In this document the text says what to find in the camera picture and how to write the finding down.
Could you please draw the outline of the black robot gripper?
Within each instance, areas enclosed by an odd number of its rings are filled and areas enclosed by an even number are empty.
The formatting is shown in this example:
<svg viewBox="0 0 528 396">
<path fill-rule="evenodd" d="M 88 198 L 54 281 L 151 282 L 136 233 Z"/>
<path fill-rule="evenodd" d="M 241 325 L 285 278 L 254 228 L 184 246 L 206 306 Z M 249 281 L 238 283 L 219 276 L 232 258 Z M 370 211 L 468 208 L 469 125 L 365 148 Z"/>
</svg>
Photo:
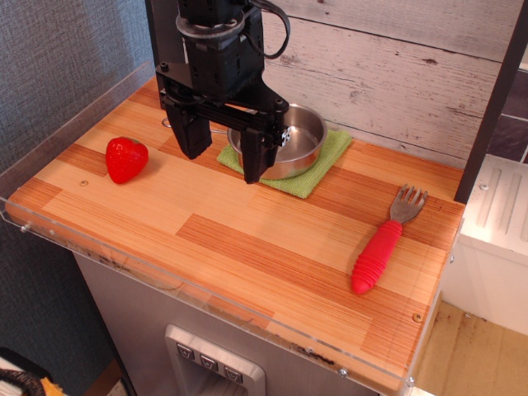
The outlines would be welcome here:
<svg viewBox="0 0 528 396">
<path fill-rule="evenodd" d="M 163 105 L 181 151 L 199 157 L 212 144 L 210 122 L 193 104 L 232 106 L 270 112 L 288 106 L 262 79 L 266 59 L 260 10 L 180 10 L 176 20 L 185 47 L 185 64 L 161 62 Z M 241 133 L 243 174 L 259 182 L 275 164 L 278 146 L 261 131 Z"/>
</svg>

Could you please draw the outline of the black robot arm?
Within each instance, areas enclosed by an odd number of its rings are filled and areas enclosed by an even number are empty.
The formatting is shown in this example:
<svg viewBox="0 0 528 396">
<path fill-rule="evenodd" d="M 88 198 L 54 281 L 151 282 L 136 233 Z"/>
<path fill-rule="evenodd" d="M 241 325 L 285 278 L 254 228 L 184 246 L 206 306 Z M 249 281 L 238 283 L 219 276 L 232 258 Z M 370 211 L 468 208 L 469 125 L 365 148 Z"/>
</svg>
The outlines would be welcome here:
<svg viewBox="0 0 528 396">
<path fill-rule="evenodd" d="M 210 123 L 240 133 L 246 183 L 258 182 L 272 167 L 287 141 L 289 103 L 262 79 L 266 59 L 262 12 L 277 15 L 285 29 L 285 12 L 269 1 L 180 1 L 176 28 L 185 63 L 162 62 L 162 102 L 181 151 L 199 157 L 211 145 Z"/>
</svg>

